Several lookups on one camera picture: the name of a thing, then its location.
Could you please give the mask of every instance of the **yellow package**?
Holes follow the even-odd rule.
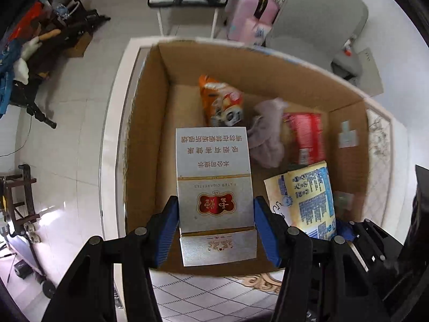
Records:
[[[308,236],[336,235],[334,202],[325,161],[264,180],[269,205],[289,226]]]

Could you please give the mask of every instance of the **blue clothing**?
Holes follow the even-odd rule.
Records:
[[[15,72],[13,64],[21,57],[22,45],[17,39],[13,39],[0,53],[0,114],[6,114],[12,93]]]

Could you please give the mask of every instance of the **snack package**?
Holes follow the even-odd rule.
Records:
[[[199,77],[205,119],[210,127],[231,127],[243,119],[243,93],[207,75]]]
[[[326,158],[320,114],[285,113],[283,122],[293,131],[298,145],[299,157],[294,162],[310,165]]]
[[[326,162],[264,180],[271,211],[308,236],[336,235],[334,202]]]

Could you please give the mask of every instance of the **power cord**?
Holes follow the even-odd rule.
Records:
[[[30,119],[29,119],[29,129],[28,129],[27,138],[25,138],[25,142],[24,142],[24,144],[22,144],[22,146],[21,146],[18,150],[15,150],[14,152],[8,153],[7,155],[0,155],[0,158],[3,158],[3,157],[6,157],[6,156],[9,156],[9,155],[12,155],[13,153],[16,153],[16,152],[20,151],[20,150],[24,147],[25,143],[26,143],[26,142],[27,142],[27,140],[28,140],[29,132],[31,131],[31,122],[32,122],[32,121],[33,121],[33,116],[30,116]]]

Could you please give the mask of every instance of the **red package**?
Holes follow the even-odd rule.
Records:
[[[320,114],[286,113],[283,122],[295,133],[299,157],[298,164],[313,164],[325,159]]]

